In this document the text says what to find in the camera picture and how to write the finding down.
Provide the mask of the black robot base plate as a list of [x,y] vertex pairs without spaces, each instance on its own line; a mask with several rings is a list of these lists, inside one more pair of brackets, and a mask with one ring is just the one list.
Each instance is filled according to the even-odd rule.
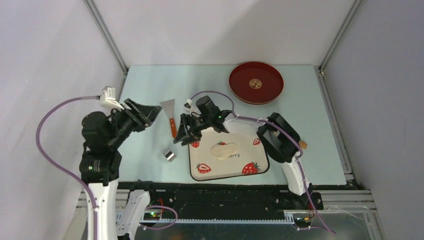
[[119,190],[144,190],[150,203],[174,209],[178,219],[194,221],[276,221],[287,211],[323,210],[322,196],[289,192],[285,185],[229,185],[122,181]]

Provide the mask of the round steel dough cutter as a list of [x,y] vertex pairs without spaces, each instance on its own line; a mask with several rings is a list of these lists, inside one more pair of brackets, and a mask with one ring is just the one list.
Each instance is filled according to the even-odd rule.
[[163,152],[163,155],[166,158],[166,160],[170,163],[173,162],[177,158],[177,155],[170,149],[166,149]]

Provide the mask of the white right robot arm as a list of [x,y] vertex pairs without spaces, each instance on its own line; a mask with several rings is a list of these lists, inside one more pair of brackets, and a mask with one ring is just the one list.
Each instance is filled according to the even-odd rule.
[[202,131],[206,129],[213,129],[219,134],[250,131],[262,144],[265,153],[280,163],[288,181],[288,190],[292,193],[291,204],[297,209],[304,209],[310,204],[312,185],[301,163],[301,138],[279,113],[273,112],[265,119],[241,116],[234,110],[221,110],[207,95],[196,102],[188,99],[184,110],[173,140],[175,144],[186,146],[199,142]]

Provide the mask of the wooden dough roller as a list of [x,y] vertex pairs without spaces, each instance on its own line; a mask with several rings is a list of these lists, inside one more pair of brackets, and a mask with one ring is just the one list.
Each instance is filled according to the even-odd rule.
[[302,149],[306,149],[308,147],[308,144],[305,141],[301,140],[301,141],[299,141],[299,146]]

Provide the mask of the white strawberry print tray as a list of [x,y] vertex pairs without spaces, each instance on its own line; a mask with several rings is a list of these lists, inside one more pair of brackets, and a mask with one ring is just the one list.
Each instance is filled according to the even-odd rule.
[[[202,138],[188,146],[190,174],[195,181],[227,179],[263,174],[270,161],[255,130],[217,133],[213,128],[203,130]],[[238,151],[225,159],[211,155],[215,144],[235,143]]]

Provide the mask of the white dough piece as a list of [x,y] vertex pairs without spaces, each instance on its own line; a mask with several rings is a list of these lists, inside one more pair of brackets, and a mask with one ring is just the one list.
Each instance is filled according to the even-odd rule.
[[223,160],[233,154],[236,154],[238,152],[238,149],[239,149],[238,146],[233,142],[226,143],[226,144],[223,144],[221,142],[221,143],[213,145],[210,149],[210,153],[216,159]]

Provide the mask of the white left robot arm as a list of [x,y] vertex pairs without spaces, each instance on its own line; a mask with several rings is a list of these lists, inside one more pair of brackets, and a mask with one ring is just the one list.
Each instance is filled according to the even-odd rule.
[[81,122],[84,138],[79,164],[88,206],[88,239],[128,240],[137,230],[133,216],[118,230],[115,226],[115,197],[119,183],[122,155],[119,147],[131,133],[142,132],[157,119],[162,107],[142,105],[126,99],[121,108],[109,115],[94,111]]

